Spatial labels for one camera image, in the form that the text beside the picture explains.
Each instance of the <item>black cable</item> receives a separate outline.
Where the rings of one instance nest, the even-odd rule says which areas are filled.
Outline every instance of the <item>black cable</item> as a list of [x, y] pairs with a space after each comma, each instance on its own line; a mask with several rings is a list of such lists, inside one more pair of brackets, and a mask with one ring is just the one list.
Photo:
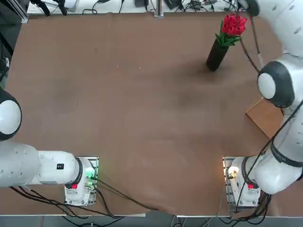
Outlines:
[[[108, 224], [106, 224], [106, 225], [99, 226], [99, 225], [93, 224], [93, 226], [97, 226], [97, 227], [106, 227], [106, 226], [109, 226], [109, 225], [111, 225], [111, 224], [116, 223], [117, 221], [120, 221], [120, 220], [123, 219], [123, 218], [125, 218], [125, 217], [121, 217], [121, 218], [119, 218], [119, 219], [117, 219], [117, 220], [115, 220], [115, 221], [112, 221], [112, 222], [110, 222], [110, 223], [108, 223]], [[87, 226], [87, 225], [90, 225], [90, 223], [82, 224], [81, 227], [82, 227], [82, 226]]]
[[233, 8], [234, 8], [234, 10], [235, 11], [237, 11], [238, 10], [238, 7], [236, 7], [232, 2], [230, 2], [230, 1], [227, 1], [227, 0], [222, 0], [222, 1], [224, 1], [224, 2], [226, 2], [226, 3], [228, 3], [229, 4], [229, 7], [228, 7], [228, 9], [230, 8], [230, 6], [232, 6]]
[[236, 221], [231, 227], [234, 227], [235, 225], [237, 225], [240, 221]]
[[185, 0], [183, 0], [183, 1], [178, 5], [178, 7], [177, 7], [175, 13], [178, 11], [178, 9], [181, 9], [181, 8], [180, 8], [181, 6], [182, 6], [182, 9], [184, 9], [184, 7], [183, 7], [184, 1], [185, 1]]
[[[49, 201], [49, 202], [58, 202], [58, 201], [55, 201], [55, 200], [50, 200], [50, 199], [48, 199], [48, 198], [46, 198], [46, 197], [40, 195], [39, 193], [37, 193], [37, 192], [34, 191], [34, 190], [33, 190], [33, 193], [36, 193], [38, 196], [35, 196], [35, 195], [32, 195], [32, 194], [28, 193], [28, 192], [25, 191], [24, 188], [22, 188], [22, 187], [19, 187], [19, 189], [20, 189], [21, 191], [23, 191], [23, 193], [25, 193], [25, 194], [28, 195], [28, 196], [31, 196], [31, 197], [34, 197], [34, 198], [37, 198], [37, 199], [40, 199], [40, 198], [41, 198], [41, 199], [44, 199], [44, 200]], [[62, 209], [61, 207], [59, 207], [59, 205], [56, 205], [55, 203], [53, 203], [53, 205], [56, 206], [57, 208], [59, 208], [60, 210], [62, 210], [63, 213], [65, 213], [65, 214], [68, 215], [68, 216], [77, 217], [77, 218], [80, 218], [80, 219], [87, 219], [87, 218], [88, 218], [88, 216], [87, 216], [87, 217], [80, 217], [80, 216], [76, 215], [69, 207], [67, 207], [67, 206], [65, 206], [65, 205], [62, 205], [62, 206], [64, 206], [66, 209], [68, 209], [73, 215], [70, 215], [67, 211], [65, 211], [64, 209]]]
[[153, 7], [153, 10], [156, 11], [156, 8], [155, 8], [155, 6], [153, 5], [152, 0], [151, 0], [151, 5], [152, 5], [152, 7]]
[[208, 12], [208, 10], [204, 7], [204, 6], [201, 6], [201, 8], [203, 8], [203, 9], [205, 9], [206, 10], [206, 12]]
[[91, 11], [92, 14], [98, 14], [98, 12], [94, 9], [94, 7], [98, 4], [101, 3], [99, 0], [95, 2], [95, 4], [93, 5], [93, 7], [91, 9], [84, 9], [82, 11], [82, 15], [84, 15], [85, 11]]
[[112, 221], [108, 224], [105, 224], [105, 225], [98, 225], [98, 224], [95, 224], [95, 223], [84, 223], [84, 224], [81, 224], [81, 225], [78, 225], [76, 223], [74, 223], [73, 221], [69, 220], [68, 218], [62, 216], [62, 218], [64, 218], [65, 220], [67, 220], [68, 222], [72, 223], [73, 225], [77, 226], [77, 227], [83, 227], [83, 226], [91, 226], [91, 224], [93, 224], [93, 226], [96, 226], [96, 227], [106, 227], [106, 226], [109, 226], [109, 225], [112, 225], [114, 223], [116, 223], [117, 221], [120, 221], [121, 219], [125, 218], [125, 217], [121, 217], [115, 221]]
[[124, 3], [124, 0], [121, 1], [121, 7], [120, 7], [120, 10], [119, 10], [119, 13], [121, 13], [123, 3]]
[[256, 28], [255, 28], [255, 23], [252, 17], [250, 17], [251, 20], [251, 27], [252, 27], [252, 32], [254, 34], [254, 40], [255, 40], [255, 45], [256, 45], [256, 49], [257, 49], [257, 53], [260, 54], [260, 49], [259, 49], [259, 44], [258, 44], [258, 38], [257, 38], [257, 32], [256, 32]]
[[[11, 188], [12, 190], [14, 190], [15, 192], [17, 192], [18, 194], [20, 194], [20, 195], [22, 195], [22, 196], [24, 196], [24, 197], [26, 197], [26, 198], [29, 198], [29, 199], [31, 199], [31, 200], [39, 201], [38, 198], [40, 197], [41, 199], [47, 201], [47, 202], [45, 202], [45, 201], [40, 201], [40, 202], [46, 203], [46, 204], [50, 204], [50, 205], [54, 205], [54, 206], [60, 208], [60, 209], [61, 209], [65, 214], [67, 214], [68, 216], [77, 217], [77, 218], [81, 218], [81, 219], [87, 219], [87, 218], [88, 218], [88, 216], [87, 216], [87, 217], [80, 217], [80, 216], [76, 215], [70, 208], [68, 208], [68, 206], [77, 207], [77, 208], [80, 208], [80, 209], [82, 209], [83, 207], [73, 206], [73, 205], [70, 205], [70, 204], [63, 204], [63, 203], [60, 203], [60, 202], [58, 202], [58, 201], [56, 201], [56, 200], [50, 200], [50, 199], [48, 199], [48, 198], [46, 198], [46, 197], [40, 195], [39, 193], [37, 193], [35, 190], [32, 190], [32, 189], [31, 189], [31, 191], [34, 192], [34, 193], [36, 193], [37, 195], [39, 195], [39, 197], [37, 197], [37, 196], [35, 196], [35, 195], [32, 195], [32, 194], [26, 192], [22, 187], [19, 187], [19, 188], [24, 192], [24, 194], [23, 194], [22, 192], [18, 191], [18, 190], [17, 190], [16, 188], [14, 188], [14, 187], [10, 187], [10, 188]], [[64, 206], [64, 207], [66, 207], [67, 209], [69, 209], [69, 211], [71, 211], [72, 214], [74, 214], [74, 216], [70, 215], [69, 213], [67, 213], [64, 209], [62, 209], [62, 208], [59, 207], [59, 206]], [[67, 219], [66, 217], [64, 217], [64, 216], [62, 216], [62, 217], [63, 217], [65, 220], [67, 220], [68, 222], [70, 222], [70, 223], [72, 223], [72, 224], [74, 224], [74, 225], [76, 225], [76, 226], [78, 226], [78, 227], [82, 227], [82, 226], [85, 226], [85, 225], [91, 225], [91, 223], [84, 223], [84, 224], [78, 225], [78, 224], [72, 222], [71, 220]], [[94, 224], [94, 225], [97, 226], [97, 227], [106, 227], [106, 226], [109, 226], [109, 225], [111, 225], [111, 224], [113, 224], [113, 223], [115, 223], [115, 222], [117, 222], [117, 221], [123, 219], [123, 218], [124, 218], [124, 217], [119, 217], [117, 220], [115, 220], [115, 221], [113, 221], [113, 222], [111, 222], [111, 223], [108, 223], [108, 224], [106, 224], [106, 225], [103, 225], [103, 226], [100, 226], [100, 225], [97, 225], [97, 224]]]
[[104, 184], [104, 185], [107, 186], [108, 188], [110, 188], [110, 189], [114, 190], [115, 192], [119, 193], [120, 195], [122, 195], [124, 198], [126, 198], [126, 199], [128, 199], [128, 200], [130, 200], [130, 201], [132, 201], [132, 202], [134, 202], [134, 203], [136, 203], [136, 204], [138, 204], [138, 205], [140, 205], [140, 206], [146, 208], [146, 209], [149, 209], [149, 210], [158, 210], [158, 209], [156, 209], [156, 208], [149, 207], [149, 206], [147, 206], [147, 205], [144, 205], [144, 204], [142, 204], [142, 203], [140, 203], [140, 202], [134, 200], [133, 198], [131, 198], [131, 197], [129, 197], [129, 196], [123, 194], [122, 192], [118, 191], [117, 189], [113, 188], [113, 187], [110, 186], [109, 184], [107, 184], [107, 183], [105, 183], [105, 182], [103, 182], [103, 181], [101, 181], [101, 180], [99, 180], [99, 179], [97, 179], [97, 178], [92, 177], [91, 179], [92, 179], [92, 180], [96, 180], [96, 181], [98, 181], [98, 182]]
[[227, 224], [227, 225], [230, 224], [230, 223], [232, 223], [232, 222], [234, 221], [234, 220], [231, 220], [231, 221], [229, 221], [229, 222], [225, 222], [225, 221], [223, 221], [221, 218], [219, 218], [219, 220], [222, 221], [224, 224]]
[[[237, 9], [237, 12], [236, 12], [236, 17], [238, 17], [239, 15], [239, 9]], [[251, 59], [250, 55], [248, 54], [248, 51], [244, 45], [244, 42], [242, 40], [242, 37], [240, 36], [240, 43], [241, 43], [241, 46], [242, 46], [242, 49], [244, 51], [244, 54], [246, 55], [246, 57], [248, 58], [248, 60], [250, 61], [250, 64], [252, 65], [252, 67], [257, 71], [257, 73], [259, 74], [259, 69], [257, 68], [256, 64], [254, 63], [254, 61]]]
[[76, 223], [74, 223], [73, 221], [69, 220], [68, 218], [66, 218], [65, 216], [62, 216], [62, 218], [64, 218], [65, 220], [67, 220], [68, 222], [72, 223], [75, 226], [81, 227], [81, 225], [78, 225]]
[[48, 202], [48, 201], [45, 201], [45, 200], [42, 200], [42, 199], [33, 198], [31, 196], [28, 196], [28, 195], [26, 195], [26, 194], [18, 191], [14, 187], [10, 187], [10, 189], [14, 190], [16, 193], [18, 193], [19, 195], [21, 195], [21, 196], [23, 196], [25, 198], [28, 198], [30, 200], [34, 200], [34, 201], [37, 201], [37, 202], [42, 202], [42, 203], [50, 204], [50, 205], [54, 205], [54, 203], [55, 203], [56, 205], [75, 207], [75, 208], [78, 208], [78, 209], [81, 209], [81, 210], [86, 210], [86, 211], [90, 211], [90, 212], [93, 212], [93, 213], [97, 213], [97, 214], [101, 214], [101, 215], [105, 215], [105, 216], [110, 217], [108, 214], [105, 214], [105, 213], [102, 213], [102, 212], [99, 212], [99, 211], [96, 211], [96, 210], [87, 209], [87, 208], [81, 207], [81, 206], [75, 206], [75, 205], [72, 205], [72, 204], [65, 204], [65, 203], [61, 203], [61, 202]]
[[211, 4], [211, 9], [213, 10], [213, 12], [214, 12], [214, 5], [213, 5], [213, 3], [212, 3], [212, 0], [208, 0], [209, 1], [209, 3]]
[[103, 201], [103, 203], [104, 203], [105, 210], [107, 211], [107, 213], [109, 214], [109, 216], [110, 216], [111, 218], [115, 218], [115, 219], [116, 219], [116, 218], [120, 218], [120, 217], [114, 216], [114, 215], [109, 211], [108, 205], [107, 205], [107, 203], [106, 203], [106, 201], [105, 201], [105, 198], [104, 198], [102, 192], [101, 192], [98, 188], [95, 188], [95, 190], [96, 190], [96, 191], [98, 192], [98, 194], [101, 196], [102, 201]]

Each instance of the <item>floor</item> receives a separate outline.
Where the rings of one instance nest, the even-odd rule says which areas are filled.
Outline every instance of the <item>floor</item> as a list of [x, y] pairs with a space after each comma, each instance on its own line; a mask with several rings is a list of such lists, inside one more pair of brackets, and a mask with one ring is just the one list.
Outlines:
[[[10, 12], [5, 6], [0, 3], [0, 29], [1, 32], [6, 37], [9, 44], [14, 48], [21, 24], [16, 15]], [[10, 54], [4, 50], [4, 56], [11, 59]], [[159, 212], [151, 211], [146, 214], [146, 217], [126, 217], [123, 220], [112, 224], [112, 227], [122, 227], [122, 226], [146, 226], [146, 227], [169, 227], [171, 225], [171, 220], [173, 215]], [[69, 218], [77, 224], [91, 223], [94, 222], [99, 225], [105, 225], [112, 221], [108, 217], [90, 217], [85, 220], [79, 220], [75, 218]], [[206, 222], [206, 218], [187, 218], [184, 226], [191, 227], [202, 227]], [[298, 227], [302, 226], [302, 218], [266, 218], [261, 227]], [[239, 223], [238, 227], [250, 226], [248, 223]], [[69, 223], [65, 219], [59, 216], [29, 216], [29, 217], [0, 217], [1, 227], [72, 227], [73, 224]], [[225, 226], [218, 218], [213, 219], [208, 226], [220, 227]]]

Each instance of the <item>wire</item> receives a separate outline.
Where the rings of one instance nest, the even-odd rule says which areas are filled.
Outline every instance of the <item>wire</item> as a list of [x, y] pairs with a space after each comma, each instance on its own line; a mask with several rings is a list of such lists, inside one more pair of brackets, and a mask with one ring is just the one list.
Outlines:
[[107, 213], [109, 214], [109, 216], [110, 216], [111, 218], [115, 218], [115, 219], [120, 218], [120, 217], [114, 216], [114, 215], [109, 211], [108, 205], [107, 205], [107, 203], [106, 203], [106, 201], [105, 201], [105, 198], [104, 198], [102, 192], [101, 192], [98, 188], [95, 188], [95, 190], [96, 190], [96, 191], [98, 192], [98, 194], [101, 196], [102, 201], [103, 201], [104, 206], [105, 206], [105, 210], [107, 211]]
[[[115, 221], [112, 221], [112, 222], [110, 222], [110, 223], [108, 223], [108, 224], [106, 224], [106, 225], [102, 225], [102, 226], [93, 223], [93, 226], [97, 226], [97, 227], [106, 227], [106, 226], [112, 225], [112, 224], [114, 224], [114, 223], [120, 221], [120, 220], [123, 219], [123, 218], [125, 218], [125, 217], [120, 217], [119, 219], [117, 219], [117, 220], [115, 220]], [[80, 225], [80, 226], [81, 226], [81, 227], [87, 226], [87, 225], [91, 226], [91, 224], [92, 224], [92, 223], [84, 223], [84, 224], [82, 224], [82, 225]]]
[[[38, 199], [41, 198], [41, 199], [44, 199], [44, 200], [49, 201], [49, 202], [57, 202], [57, 201], [55, 201], [55, 200], [49, 200], [49, 199], [47, 199], [46, 197], [40, 195], [39, 193], [37, 193], [37, 192], [34, 191], [34, 190], [32, 190], [33, 193], [37, 194], [39, 197], [38, 197], [38, 196], [35, 196], [35, 195], [32, 195], [32, 194], [30, 194], [30, 193], [28, 193], [28, 192], [25, 191], [22, 187], [19, 187], [19, 189], [20, 189], [21, 191], [23, 191], [23, 192], [24, 192], [26, 195], [28, 195], [28, 196], [32, 196], [32, 197], [38, 198]], [[80, 217], [80, 216], [76, 215], [69, 207], [67, 207], [67, 206], [65, 206], [65, 205], [63, 205], [63, 206], [64, 206], [66, 209], [68, 209], [68, 210], [73, 214], [73, 216], [70, 215], [70, 214], [69, 214], [67, 211], [65, 211], [64, 209], [62, 209], [61, 207], [59, 207], [59, 205], [55, 205], [54, 203], [53, 203], [53, 205], [56, 206], [57, 208], [59, 208], [60, 210], [62, 210], [63, 213], [65, 213], [65, 214], [68, 215], [68, 216], [77, 217], [77, 218], [80, 218], [80, 219], [87, 219], [87, 218], [88, 218], [88, 216], [87, 216], [87, 217]]]
[[106, 225], [98, 225], [98, 224], [95, 224], [95, 223], [84, 223], [84, 224], [78, 225], [78, 224], [74, 223], [73, 221], [69, 220], [68, 218], [66, 218], [66, 217], [64, 217], [64, 216], [62, 216], [62, 218], [64, 218], [64, 219], [67, 220], [68, 222], [70, 222], [70, 223], [72, 223], [73, 225], [78, 226], [78, 227], [91, 226], [91, 225], [92, 225], [92, 226], [96, 226], [96, 227], [106, 227], [106, 226], [112, 225], [112, 224], [114, 224], [114, 223], [120, 221], [121, 219], [123, 219], [123, 218], [125, 218], [125, 217], [121, 217], [121, 218], [119, 218], [119, 219], [117, 219], [117, 220], [115, 220], [115, 221], [112, 221], [112, 222], [110, 222], [110, 223], [108, 223], [108, 224], [106, 224]]
[[16, 193], [18, 193], [19, 195], [25, 197], [25, 198], [28, 198], [30, 200], [34, 200], [34, 201], [38, 201], [38, 202], [42, 202], [42, 203], [45, 203], [45, 204], [50, 204], [50, 205], [54, 205], [54, 203], [56, 205], [60, 205], [60, 206], [68, 206], [68, 207], [75, 207], [75, 208], [78, 208], [78, 209], [81, 209], [81, 210], [87, 210], [87, 211], [90, 211], [90, 212], [94, 212], [94, 213], [97, 213], [97, 214], [101, 214], [101, 215], [105, 215], [105, 216], [108, 216], [110, 217], [108, 214], [105, 214], [105, 213], [102, 213], [102, 212], [99, 212], [97, 210], [91, 210], [91, 209], [87, 209], [85, 207], [81, 207], [81, 206], [75, 206], [75, 205], [72, 205], [72, 204], [64, 204], [64, 203], [61, 203], [61, 202], [58, 202], [58, 201], [55, 201], [55, 200], [51, 200], [53, 202], [49, 202], [49, 201], [45, 201], [43, 199], [37, 199], [37, 198], [33, 198], [32, 196], [28, 196], [22, 192], [20, 192], [19, 190], [17, 190], [16, 188], [14, 187], [10, 187], [10, 189], [14, 190]]
[[211, 4], [211, 9], [213, 10], [213, 12], [214, 12], [214, 5], [213, 5], [213, 3], [212, 3], [212, 0], [208, 0], [209, 1], [209, 3]]
[[[237, 9], [237, 12], [236, 12], [236, 17], [238, 17], [239, 15], [239, 8]], [[252, 65], [252, 67], [256, 70], [256, 72], [259, 74], [259, 69], [257, 68], [256, 64], [254, 63], [254, 61], [251, 59], [250, 55], [248, 54], [248, 51], [244, 45], [244, 42], [242, 40], [242, 37], [240, 36], [240, 43], [241, 43], [241, 46], [242, 46], [242, 49], [244, 51], [244, 54], [246, 55], [246, 57], [248, 58], [248, 60], [250, 61], [250, 64]]]
[[254, 34], [254, 41], [255, 41], [258, 57], [259, 57], [260, 66], [263, 68], [264, 63], [263, 63], [262, 55], [261, 55], [259, 44], [258, 44], [258, 37], [257, 37], [256, 28], [255, 28], [255, 23], [254, 23], [254, 20], [252, 17], [250, 17], [250, 20], [251, 20], [252, 32]]
[[124, 0], [121, 1], [121, 7], [120, 7], [120, 10], [119, 10], [119, 13], [121, 13], [123, 3], [124, 3]]
[[174, 219], [175, 219], [176, 215], [174, 215], [171, 219], [171, 223], [170, 223], [170, 227], [172, 227], [172, 223], [174, 222]]
[[221, 1], [224, 1], [229, 4], [228, 11], [230, 10], [231, 6], [234, 8], [235, 11], [238, 10], [238, 7], [236, 7], [231, 1], [227, 1], [227, 0], [221, 0]]
[[186, 219], [187, 219], [187, 218], [184, 219], [183, 224], [182, 224], [182, 227], [184, 227], [184, 224], [185, 224]]
[[91, 179], [92, 179], [92, 180], [96, 180], [96, 181], [98, 181], [98, 182], [104, 184], [104, 185], [107, 186], [108, 188], [110, 188], [110, 189], [114, 190], [115, 192], [119, 193], [120, 195], [122, 195], [124, 198], [126, 198], [126, 199], [128, 199], [128, 200], [130, 200], [130, 201], [132, 201], [132, 202], [134, 202], [134, 203], [136, 203], [136, 204], [138, 204], [138, 205], [140, 205], [140, 206], [146, 208], [146, 209], [149, 209], [149, 210], [158, 210], [157, 208], [153, 208], [153, 207], [146, 206], [146, 205], [144, 205], [144, 204], [142, 204], [142, 203], [140, 203], [140, 202], [134, 200], [133, 198], [131, 198], [131, 197], [129, 197], [129, 196], [123, 194], [122, 192], [118, 191], [117, 189], [113, 188], [113, 187], [110, 186], [109, 184], [107, 184], [107, 183], [105, 183], [105, 182], [103, 182], [103, 181], [101, 181], [101, 180], [99, 180], [99, 179], [97, 179], [97, 178], [92, 177]]
[[53, 13], [55, 12], [55, 10], [58, 8], [58, 6], [59, 6], [59, 5], [57, 5], [57, 7], [50, 13], [50, 15], [53, 14]]
[[153, 5], [152, 0], [151, 0], [151, 5], [152, 5], [152, 7], [153, 7], [153, 10], [156, 11], [156, 8], [155, 8], [155, 6]]
[[91, 9], [84, 9], [82, 11], [82, 15], [84, 15], [85, 11], [91, 11], [92, 14], [98, 14], [98, 12], [94, 9], [94, 7], [98, 4], [101, 3], [99, 0], [95, 2], [95, 4], [93, 5], [93, 7]]
[[206, 225], [207, 225], [207, 227], [208, 227], [208, 223], [211, 222], [212, 220], [213, 220], [213, 218], [211, 218], [211, 219], [209, 219], [209, 220], [206, 219], [206, 222], [203, 223], [201, 227], [205, 227]]
[[184, 9], [184, 7], [183, 7], [184, 1], [185, 1], [185, 0], [183, 0], [183, 1], [178, 5], [178, 7], [177, 7], [175, 13], [178, 11], [178, 9], [181, 9], [181, 8], [180, 8], [181, 6], [182, 6], [182, 9]]

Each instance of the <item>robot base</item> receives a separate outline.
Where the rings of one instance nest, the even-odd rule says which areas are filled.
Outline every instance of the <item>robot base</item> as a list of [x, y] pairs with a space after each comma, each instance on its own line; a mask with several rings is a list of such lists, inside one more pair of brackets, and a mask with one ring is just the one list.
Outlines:
[[90, 177], [98, 177], [98, 157], [78, 157], [83, 166], [82, 177], [72, 188], [64, 187], [65, 203], [75, 206], [88, 206], [96, 203], [97, 181]]
[[[236, 210], [241, 188], [244, 183], [241, 171], [243, 160], [244, 157], [223, 157], [223, 170], [226, 181], [225, 189], [230, 213]], [[258, 206], [260, 192], [260, 188], [249, 188], [249, 186], [245, 184], [238, 203], [238, 210]]]

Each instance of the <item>green leaf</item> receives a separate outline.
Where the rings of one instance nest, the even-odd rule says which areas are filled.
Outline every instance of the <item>green leaf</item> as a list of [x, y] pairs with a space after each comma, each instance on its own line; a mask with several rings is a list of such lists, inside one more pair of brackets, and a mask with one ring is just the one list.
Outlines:
[[235, 39], [233, 39], [233, 38], [229, 38], [229, 39], [226, 39], [226, 42], [232, 43], [232, 42], [234, 42], [234, 40], [235, 40]]
[[218, 40], [219, 44], [221, 45], [222, 44], [222, 40], [220, 39], [220, 36], [218, 34], [216, 34], [216, 33], [215, 33], [215, 35], [216, 35], [216, 39]]
[[223, 43], [222, 46], [234, 46], [235, 44], [234, 43]]
[[222, 31], [222, 27], [223, 27], [223, 21], [221, 21], [220, 32]]

